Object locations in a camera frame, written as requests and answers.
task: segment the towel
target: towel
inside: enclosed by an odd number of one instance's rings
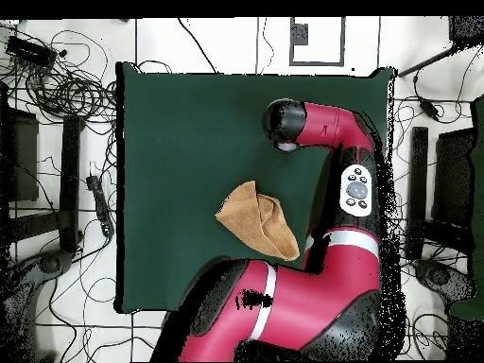
[[[255,181],[237,186],[224,200],[216,219],[256,251],[285,261],[299,257],[298,243],[279,200],[257,194]]]

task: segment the power adapter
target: power adapter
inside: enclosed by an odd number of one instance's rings
[[[439,111],[437,110],[437,108],[432,104],[430,100],[427,100],[421,97],[417,92],[417,80],[419,79],[419,72],[420,70],[417,72],[415,77],[413,77],[413,88],[415,89],[415,95],[419,99],[420,108],[422,109],[422,111],[425,113],[426,116],[436,121],[439,121],[439,119],[437,118],[439,117]]]
[[[16,36],[9,37],[5,52],[17,60],[22,68],[27,68],[42,75],[50,72],[57,57],[57,52],[54,50],[25,41]]]
[[[430,100],[424,99],[423,97],[419,97],[420,100],[420,108],[422,111],[429,116],[430,118],[438,121],[439,111],[437,108],[432,104]]]

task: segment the white stripe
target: white stripe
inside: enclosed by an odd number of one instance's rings
[[[361,249],[370,251],[376,258],[378,257],[378,243],[373,237],[366,233],[361,233],[359,231],[341,230],[327,233],[330,235],[331,240],[328,247],[334,245],[353,245]]]
[[[268,265],[268,280],[266,281],[266,290],[264,291],[264,296],[270,296],[274,298],[274,291],[276,289],[276,269]],[[259,339],[266,327],[266,323],[268,322],[268,315],[270,313],[270,309],[272,304],[269,307],[264,307],[261,304],[261,308],[259,309],[259,316],[257,316],[257,322],[253,327],[252,334],[250,339]]]
[[[306,239],[306,247],[304,251],[307,251],[309,248],[311,248],[313,244],[314,244],[314,238],[311,235],[309,235]]]

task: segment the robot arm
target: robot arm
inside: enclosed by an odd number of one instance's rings
[[[199,303],[177,358],[232,361],[239,342],[252,339],[316,360],[365,359],[378,338],[380,290],[370,130],[353,112],[288,99],[268,106],[264,126],[280,150],[335,151],[321,223],[304,253],[305,271],[262,260],[227,262],[212,289],[184,302]],[[164,339],[177,313],[165,322],[158,348],[170,347]]]

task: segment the green table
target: green table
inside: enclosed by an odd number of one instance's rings
[[[390,68],[370,78],[143,74],[129,63],[122,70],[125,255],[117,301],[125,313],[177,310],[199,269],[219,255],[266,258],[214,217],[242,182],[255,180],[258,192],[281,202],[301,252],[286,264],[301,263],[327,151],[275,151],[261,122],[272,100],[365,113],[387,139]]]

